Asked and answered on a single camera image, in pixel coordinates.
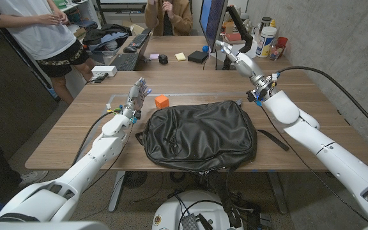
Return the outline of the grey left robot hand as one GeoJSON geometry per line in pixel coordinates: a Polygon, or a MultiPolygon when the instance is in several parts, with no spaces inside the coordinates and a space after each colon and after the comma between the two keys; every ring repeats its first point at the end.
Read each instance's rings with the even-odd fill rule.
{"type": "Polygon", "coordinates": [[[131,88],[126,98],[122,115],[127,118],[137,118],[141,116],[141,109],[145,98],[152,92],[146,85],[145,78],[140,78],[131,88]]]}

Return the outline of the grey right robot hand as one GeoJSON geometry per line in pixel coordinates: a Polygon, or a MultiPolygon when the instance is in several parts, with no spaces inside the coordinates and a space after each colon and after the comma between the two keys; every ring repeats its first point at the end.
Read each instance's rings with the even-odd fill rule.
{"type": "Polygon", "coordinates": [[[232,45],[216,40],[215,44],[221,48],[230,62],[234,63],[236,70],[243,77],[248,77],[255,86],[256,91],[260,93],[264,88],[270,87],[271,80],[268,80],[260,67],[246,54],[232,52],[232,45]]]}

